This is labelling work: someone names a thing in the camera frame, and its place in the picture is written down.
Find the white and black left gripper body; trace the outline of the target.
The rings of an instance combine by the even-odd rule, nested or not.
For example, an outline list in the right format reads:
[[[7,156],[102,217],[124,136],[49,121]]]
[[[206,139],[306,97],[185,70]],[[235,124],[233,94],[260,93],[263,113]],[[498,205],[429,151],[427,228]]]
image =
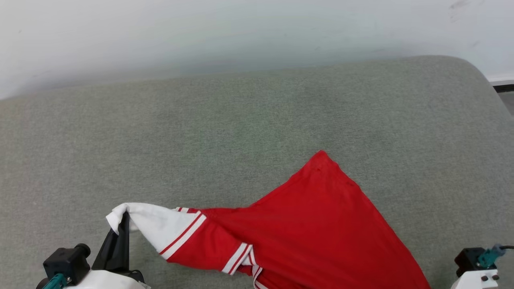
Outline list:
[[[150,289],[139,270],[106,271],[91,270],[77,284],[68,284],[67,289]]]

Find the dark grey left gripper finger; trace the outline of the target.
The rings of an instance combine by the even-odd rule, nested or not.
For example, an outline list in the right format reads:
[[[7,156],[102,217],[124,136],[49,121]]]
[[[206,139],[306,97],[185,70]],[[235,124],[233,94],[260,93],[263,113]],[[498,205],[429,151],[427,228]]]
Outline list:
[[[123,213],[119,224],[119,269],[129,271],[130,266],[130,216]]]
[[[119,235],[110,229],[92,264],[92,270],[115,271],[117,269],[118,261],[115,251],[117,249],[118,237]]]

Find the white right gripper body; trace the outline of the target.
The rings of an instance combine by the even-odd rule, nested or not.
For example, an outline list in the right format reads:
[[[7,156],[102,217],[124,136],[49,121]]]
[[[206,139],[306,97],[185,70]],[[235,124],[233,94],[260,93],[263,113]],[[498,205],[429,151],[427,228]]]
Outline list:
[[[496,289],[498,280],[497,269],[466,271],[453,283],[451,289]]]

